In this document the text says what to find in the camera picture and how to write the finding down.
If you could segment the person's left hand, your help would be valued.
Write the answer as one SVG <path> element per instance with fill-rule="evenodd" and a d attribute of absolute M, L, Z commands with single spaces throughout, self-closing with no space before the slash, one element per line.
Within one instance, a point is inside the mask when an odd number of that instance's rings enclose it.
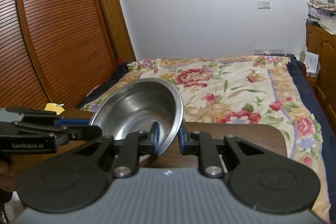
<path fill-rule="evenodd" d="M 1 157 L 1 189 L 7 192 L 15 192 L 17 176 L 29 164 L 29 157 L 26 155 L 11 155 L 8 158 Z"/>

